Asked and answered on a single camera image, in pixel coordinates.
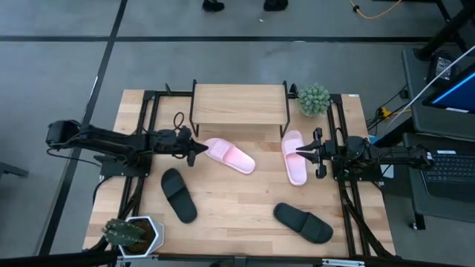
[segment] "pink slipper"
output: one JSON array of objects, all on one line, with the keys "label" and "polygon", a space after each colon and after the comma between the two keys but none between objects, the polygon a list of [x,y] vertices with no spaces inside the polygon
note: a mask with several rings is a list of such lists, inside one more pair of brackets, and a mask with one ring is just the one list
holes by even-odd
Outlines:
[{"label": "pink slipper", "polygon": [[205,154],[210,158],[243,174],[250,174],[254,171],[255,161],[225,139],[211,138],[205,141],[205,145],[209,147]]},{"label": "pink slipper", "polygon": [[296,148],[304,146],[304,138],[299,131],[290,131],[282,139],[287,176],[293,185],[303,185],[307,181],[305,158],[296,154]]}]

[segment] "black slipper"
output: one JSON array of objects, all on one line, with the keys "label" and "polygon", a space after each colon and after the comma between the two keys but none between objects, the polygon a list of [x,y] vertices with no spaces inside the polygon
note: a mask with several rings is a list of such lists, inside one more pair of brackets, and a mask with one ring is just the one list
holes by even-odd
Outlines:
[{"label": "black slipper", "polygon": [[201,7],[206,12],[219,12],[224,9],[224,4],[217,0],[204,0]]},{"label": "black slipper", "polygon": [[264,11],[282,11],[287,8],[289,0],[266,0],[264,2]]},{"label": "black slipper", "polygon": [[301,211],[286,203],[278,203],[274,208],[274,217],[288,228],[315,244],[328,242],[333,229],[310,212]]},{"label": "black slipper", "polygon": [[166,199],[182,223],[191,223],[197,212],[185,181],[177,169],[171,168],[162,176],[162,189]]}]

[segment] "potted plant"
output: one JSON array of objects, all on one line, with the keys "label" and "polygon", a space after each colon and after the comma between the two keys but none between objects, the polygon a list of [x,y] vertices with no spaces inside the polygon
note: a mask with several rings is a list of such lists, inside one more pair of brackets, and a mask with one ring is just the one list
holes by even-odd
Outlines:
[{"label": "potted plant", "polygon": [[125,259],[147,257],[163,244],[163,225],[150,216],[111,219],[102,232],[111,245],[119,246]]},{"label": "potted plant", "polygon": [[303,115],[317,116],[327,112],[330,106],[330,94],[323,86],[315,83],[298,90],[297,102]]}]

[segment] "computer monitor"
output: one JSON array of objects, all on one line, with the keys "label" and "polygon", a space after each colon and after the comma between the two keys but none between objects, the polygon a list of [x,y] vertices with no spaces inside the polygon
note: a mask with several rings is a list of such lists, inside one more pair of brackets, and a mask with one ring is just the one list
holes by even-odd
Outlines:
[{"label": "computer monitor", "polygon": [[426,98],[424,105],[448,111],[475,113],[475,63],[462,71],[450,86]]}]

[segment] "wooden shelf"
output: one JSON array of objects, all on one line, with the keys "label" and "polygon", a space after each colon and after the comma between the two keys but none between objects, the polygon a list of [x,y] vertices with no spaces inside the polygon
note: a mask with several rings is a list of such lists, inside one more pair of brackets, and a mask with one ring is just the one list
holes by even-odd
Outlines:
[{"label": "wooden shelf", "polygon": [[197,136],[200,124],[286,125],[289,103],[282,85],[195,84],[190,123]]}]

